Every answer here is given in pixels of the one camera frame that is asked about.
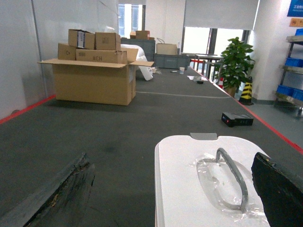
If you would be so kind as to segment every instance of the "wall sign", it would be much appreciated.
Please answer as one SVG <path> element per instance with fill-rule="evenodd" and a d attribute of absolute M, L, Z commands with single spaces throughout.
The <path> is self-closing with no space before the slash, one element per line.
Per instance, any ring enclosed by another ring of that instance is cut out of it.
<path fill-rule="evenodd" d="M 291 0 L 288 17 L 303 17 L 303 0 Z"/>
<path fill-rule="evenodd" d="M 303 18 L 291 18 L 290 27 L 303 27 Z"/>

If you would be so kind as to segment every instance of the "small black object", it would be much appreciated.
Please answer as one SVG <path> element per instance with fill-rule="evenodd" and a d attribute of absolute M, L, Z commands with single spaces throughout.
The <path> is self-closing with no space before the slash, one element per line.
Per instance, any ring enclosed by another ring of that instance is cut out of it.
<path fill-rule="evenodd" d="M 241 126 L 241 125 L 252 125 L 252 122 L 254 121 L 253 118 L 248 116 L 247 114 L 238 114 L 238 113 L 228 113 L 223 112 L 221 120 L 227 124 L 228 127 L 233 126 Z"/>

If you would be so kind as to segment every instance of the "blue sign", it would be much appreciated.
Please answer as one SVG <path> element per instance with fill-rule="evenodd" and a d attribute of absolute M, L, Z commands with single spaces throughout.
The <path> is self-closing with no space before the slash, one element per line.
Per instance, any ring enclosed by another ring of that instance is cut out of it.
<path fill-rule="evenodd" d="M 303 17 L 303 0 L 292 0 L 288 10 L 288 17 Z"/>

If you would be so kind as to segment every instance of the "plant pot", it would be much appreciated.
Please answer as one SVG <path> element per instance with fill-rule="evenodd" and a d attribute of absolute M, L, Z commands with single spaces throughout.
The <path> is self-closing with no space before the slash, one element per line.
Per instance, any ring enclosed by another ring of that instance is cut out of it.
<path fill-rule="evenodd" d="M 236 90 L 237 90 L 236 87 L 227 87 L 227 88 L 224 88 L 224 91 L 225 91 L 227 94 L 229 94 L 231 97 L 235 97 Z"/>

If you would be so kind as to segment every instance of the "cup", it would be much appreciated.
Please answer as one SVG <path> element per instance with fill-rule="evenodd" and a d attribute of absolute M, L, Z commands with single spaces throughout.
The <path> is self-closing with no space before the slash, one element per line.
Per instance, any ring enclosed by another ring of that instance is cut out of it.
<path fill-rule="evenodd" d="M 180 67 L 179 69 L 180 69 L 180 74 L 184 74 L 185 68 L 184 67 Z"/>

